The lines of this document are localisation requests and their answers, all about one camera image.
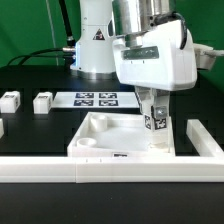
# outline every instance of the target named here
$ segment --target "black table surface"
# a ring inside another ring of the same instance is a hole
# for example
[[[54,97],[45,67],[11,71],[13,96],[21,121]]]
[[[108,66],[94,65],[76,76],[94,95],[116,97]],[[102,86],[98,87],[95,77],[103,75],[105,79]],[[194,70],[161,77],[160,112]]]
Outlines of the black table surface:
[[[21,106],[15,114],[0,114],[5,130],[0,156],[66,156],[88,109],[34,115],[32,101],[39,92],[118,92],[133,87],[117,79],[83,80],[63,67],[1,68],[0,96],[14,90],[21,94]],[[193,89],[171,93],[177,156],[198,156],[185,134],[188,119],[199,119],[224,147],[223,99],[200,74]],[[101,111],[139,114],[138,109]],[[224,223],[224,183],[4,183],[0,223]]]

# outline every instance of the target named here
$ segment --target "white plastic tray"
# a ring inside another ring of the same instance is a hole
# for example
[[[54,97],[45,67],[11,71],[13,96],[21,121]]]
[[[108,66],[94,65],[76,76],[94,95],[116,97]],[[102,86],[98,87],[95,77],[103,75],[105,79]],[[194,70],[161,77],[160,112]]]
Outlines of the white plastic tray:
[[[69,144],[68,155],[76,159],[79,157],[175,156],[171,125],[169,133],[169,146],[162,144],[152,148],[149,145],[142,115],[89,112]],[[82,140],[95,141],[96,145],[79,145]]]

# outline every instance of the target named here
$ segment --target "small white cube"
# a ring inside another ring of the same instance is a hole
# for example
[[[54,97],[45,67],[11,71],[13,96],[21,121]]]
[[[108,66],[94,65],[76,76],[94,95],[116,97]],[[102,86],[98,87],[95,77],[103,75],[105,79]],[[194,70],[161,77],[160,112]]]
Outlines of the small white cube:
[[[1,113],[15,113],[20,106],[20,93],[17,91],[5,92],[0,99]]]
[[[39,93],[33,101],[34,114],[48,114],[51,109],[52,102],[52,93]]]

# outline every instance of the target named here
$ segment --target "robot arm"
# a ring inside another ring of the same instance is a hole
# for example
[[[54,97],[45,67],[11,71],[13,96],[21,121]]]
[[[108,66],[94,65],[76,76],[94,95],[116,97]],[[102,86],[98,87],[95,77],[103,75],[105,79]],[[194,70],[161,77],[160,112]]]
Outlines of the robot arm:
[[[149,146],[157,148],[169,144],[169,91],[197,80],[191,34],[183,20],[169,21],[171,11],[169,0],[113,0],[117,76],[135,86]]]

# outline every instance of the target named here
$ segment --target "green wall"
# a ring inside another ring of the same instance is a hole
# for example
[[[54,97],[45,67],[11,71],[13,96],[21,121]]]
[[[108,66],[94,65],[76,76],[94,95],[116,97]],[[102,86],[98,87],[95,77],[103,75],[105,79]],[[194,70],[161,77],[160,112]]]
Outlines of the green wall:
[[[58,0],[49,0],[56,46],[66,45]],[[66,0],[73,34],[80,37],[79,0]],[[187,21],[194,42],[224,49],[224,1],[176,0],[177,11]],[[13,57],[52,48],[53,41],[46,0],[0,0],[0,66]],[[56,64],[54,59],[32,59],[27,64]],[[201,72],[224,91],[224,58],[211,72]]]
[[[49,0],[55,42],[66,46],[58,0]],[[66,0],[73,35],[80,37],[79,0]],[[0,0],[0,66],[11,58],[37,50],[52,48],[52,34],[46,0]],[[27,64],[56,64],[54,59],[32,59]]]

